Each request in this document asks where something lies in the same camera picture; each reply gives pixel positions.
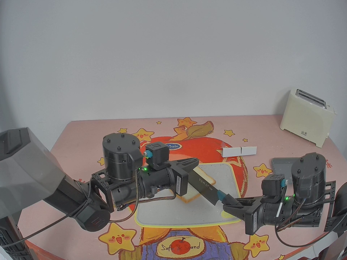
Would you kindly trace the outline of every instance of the toaster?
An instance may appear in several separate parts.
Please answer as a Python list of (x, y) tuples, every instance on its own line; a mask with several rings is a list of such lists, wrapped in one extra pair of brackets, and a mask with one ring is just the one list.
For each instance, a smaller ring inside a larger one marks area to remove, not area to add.
[(322, 147), (336, 114), (323, 99), (301, 89), (292, 89), (280, 128)]

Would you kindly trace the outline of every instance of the knife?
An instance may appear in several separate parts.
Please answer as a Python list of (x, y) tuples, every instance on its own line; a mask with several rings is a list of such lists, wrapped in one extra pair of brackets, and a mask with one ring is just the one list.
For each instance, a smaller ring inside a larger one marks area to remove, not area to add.
[(216, 189), (194, 170), (188, 173), (188, 183), (192, 185), (214, 206), (219, 200), (223, 203), (223, 205), (237, 205), (239, 207), (242, 206), (242, 204), (236, 198), (232, 197), (230, 194), (225, 194), (221, 190)]
[(192, 185), (199, 193), (202, 194), (209, 202), (216, 205), (218, 198), (218, 190), (198, 175), (194, 170), (188, 173), (188, 183)]

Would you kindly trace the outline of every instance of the knife blade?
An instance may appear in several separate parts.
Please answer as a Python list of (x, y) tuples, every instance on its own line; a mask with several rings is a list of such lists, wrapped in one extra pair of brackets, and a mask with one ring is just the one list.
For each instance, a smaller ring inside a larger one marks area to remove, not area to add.
[(217, 201), (219, 200), (217, 195), (218, 190), (194, 170), (188, 173), (188, 183), (214, 206), (216, 205)]

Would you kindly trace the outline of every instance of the toast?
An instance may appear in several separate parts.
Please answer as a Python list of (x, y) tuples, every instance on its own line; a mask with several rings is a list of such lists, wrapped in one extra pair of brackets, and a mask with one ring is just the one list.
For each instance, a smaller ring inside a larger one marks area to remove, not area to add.
[[(211, 185), (216, 184), (216, 180), (214, 180), (211, 176), (207, 175), (205, 171), (203, 171), (200, 167), (195, 167), (193, 169), (198, 175), (200, 175), (203, 179), (205, 179), (207, 182), (209, 182)], [(192, 200), (199, 197), (201, 194), (188, 183), (187, 193), (184, 196), (177, 196), (179, 199), (184, 201), (185, 203), (189, 203)]]

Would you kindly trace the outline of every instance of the red apple illustration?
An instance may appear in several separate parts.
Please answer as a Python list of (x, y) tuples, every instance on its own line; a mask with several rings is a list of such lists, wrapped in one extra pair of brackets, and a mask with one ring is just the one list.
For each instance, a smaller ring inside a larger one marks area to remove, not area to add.
[(182, 255), (186, 254), (190, 250), (190, 244), (184, 240), (185, 238), (182, 237), (182, 240), (174, 240), (171, 245), (171, 251), (174, 254)]
[[(209, 137), (199, 137), (199, 138), (191, 138), (188, 140), (180, 140), (180, 141), (170, 141), (172, 137), (156, 137), (152, 138), (151, 142), (161, 141), (164, 144), (179, 144), (181, 146), (178, 149), (170, 150), (170, 160), (178, 160), (184, 158), (196, 157), (200, 160), (201, 163), (210, 163), (210, 162), (239, 162), (238, 165), (231, 163), (234, 174), (236, 177), (237, 185), (239, 187), (239, 191), (241, 197), (244, 197), (247, 191), (247, 168), (243, 162), (243, 159), (240, 157), (228, 157), (223, 158), (220, 151), (222, 147), (231, 147), (231, 145)], [(146, 149), (146, 145), (141, 147), (141, 152), (143, 153)]]

